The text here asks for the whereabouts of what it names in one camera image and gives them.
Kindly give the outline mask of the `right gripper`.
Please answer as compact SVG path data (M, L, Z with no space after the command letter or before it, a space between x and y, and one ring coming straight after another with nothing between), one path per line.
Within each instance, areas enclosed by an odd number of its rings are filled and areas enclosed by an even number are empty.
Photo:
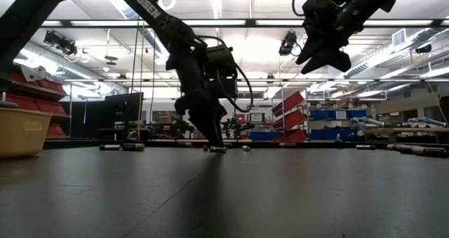
M309 60L302 68L308 74L324 66L341 72L351 68L350 57L339 50L348 44L354 32L363 29L368 19L368 0L350 0L336 6L330 0L315 0L315 29L306 29L307 40L296 59L296 64Z

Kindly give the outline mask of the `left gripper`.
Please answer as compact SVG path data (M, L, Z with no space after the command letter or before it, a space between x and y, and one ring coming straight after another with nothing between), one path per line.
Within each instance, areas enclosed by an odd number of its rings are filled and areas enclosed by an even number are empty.
M235 98L238 88L237 64L233 48L225 42L208 46L201 39L189 43L170 42L167 70L175 70L182 97L175 101L175 110L184 114L212 146L223 146L222 119L226 109L216 103L221 98Z

